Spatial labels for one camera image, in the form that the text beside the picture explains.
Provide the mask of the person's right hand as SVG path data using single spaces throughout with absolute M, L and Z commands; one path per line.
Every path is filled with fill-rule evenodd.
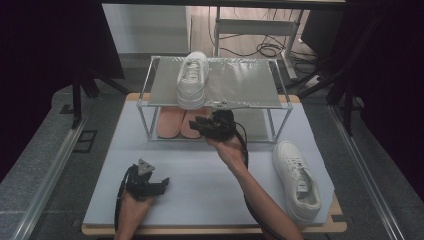
M 236 137 L 224 142 L 207 138 L 206 142 L 216 149 L 221 160 L 235 176 L 247 171 L 242 145 Z

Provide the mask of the white desk frame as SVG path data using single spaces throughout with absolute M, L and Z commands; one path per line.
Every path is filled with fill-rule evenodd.
M 282 57 L 289 78 L 296 81 L 298 77 L 290 56 L 303 13 L 304 11 L 300 10 L 294 19 L 289 18 L 288 20 L 228 19 L 221 17 L 221 8 L 217 7 L 215 15 L 213 55 L 218 56 L 222 50 L 220 47 L 220 36 L 222 34 L 287 37 L 280 56 Z

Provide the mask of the black floor frame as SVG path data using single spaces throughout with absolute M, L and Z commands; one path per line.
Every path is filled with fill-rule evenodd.
M 94 145 L 96 130 L 83 130 L 74 146 L 75 153 L 89 153 Z

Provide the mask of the black monitor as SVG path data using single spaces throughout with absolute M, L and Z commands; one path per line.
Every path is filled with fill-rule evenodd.
M 335 57 L 338 32 L 342 22 L 341 11 L 311 10 L 308 14 L 301 40 L 320 60 Z

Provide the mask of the white cabinet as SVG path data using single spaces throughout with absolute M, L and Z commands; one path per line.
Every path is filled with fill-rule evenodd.
M 103 4 L 119 54 L 190 51 L 191 13 L 186 6 Z

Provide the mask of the dark curtain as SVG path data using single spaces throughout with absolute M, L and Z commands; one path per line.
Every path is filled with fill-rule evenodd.
M 359 31 L 380 23 L 354 67 L 361 117 L 424 201 L 424 0 L 383 0 L 351 12 Z
M 100 0 L 0 0 L 0 181 L 78 77 L 124 77 Z

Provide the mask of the white power strip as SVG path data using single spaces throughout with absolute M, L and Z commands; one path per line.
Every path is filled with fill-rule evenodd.
M 305 84 L 305 87 L 311 88 L 311 87 L 317 85 L 318 83 L 320 83 L 322 80 L 323 80 L 323 78 L 321 76 L 315 75 Z

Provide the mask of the metal shoe rack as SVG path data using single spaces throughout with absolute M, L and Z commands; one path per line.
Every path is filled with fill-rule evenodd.
M 157 133 L 160 110 L 178 105 L 177 76 L 183 61 L 182 57 L 151 58 L 137 101 L 150 140 L 163 139 Z M 211 111 L 231 110 L 250 143 L 275 143 L 292 111 L 288 95 L 277 90 L 282 83 L 274 59 L 211 58 L 204 106 Z

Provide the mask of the black tripod stand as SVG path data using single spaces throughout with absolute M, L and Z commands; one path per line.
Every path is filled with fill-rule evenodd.
M 120 85 L 115 80 L 108 77 L 99 76 L 96 78 L 94 76 L 75 76 L 72 80 L 72 109 L 67 109 L 68 112 L 73 114 L 73 122 L 71 126 L 72 129 L 76 129 L 77 126 L 82 122 L 81 91 L 84 91 L 84 93 L 89 98 L 96 98 L 99 96 L 100 90 L 95 82 L 96 79 L 124 95 L 128 95 L 130 93 L 126 87 Z

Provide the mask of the person's left hand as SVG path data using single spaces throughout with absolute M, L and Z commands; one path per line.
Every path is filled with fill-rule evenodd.
M 154 202 L 155 199 L 152 197 L 137 200 L 128 191 L 124 191 L 121 198 L 119 220 L 121 222 L 141 223 Z

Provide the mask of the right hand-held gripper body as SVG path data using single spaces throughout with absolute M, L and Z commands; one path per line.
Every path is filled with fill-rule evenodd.
M 206 120 L 204 136 L 217 141 L 227 141 L 235 135 L 236 123 L 232 110 L 213 110 Z

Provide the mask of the white sneaker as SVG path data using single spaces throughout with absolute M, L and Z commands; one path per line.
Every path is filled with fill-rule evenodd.
M 300 150 L 290 141 L 279 142 L 272 158 L 284 187 L 287 214 L 298 223 L 311 223 L 321 209 L 318 185 Z
M 196 110 L 203 106 L 209 61 L 203 52 L 190 53 L 182 62 L 177 77 L 177 102 L 180 108 Z

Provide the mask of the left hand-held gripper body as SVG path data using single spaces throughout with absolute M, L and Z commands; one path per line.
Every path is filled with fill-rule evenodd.
M 156 186 L 149 182 L 154 169 L 142 159 L 128 168 L 125 188 L 136 200 L 157 195 Z

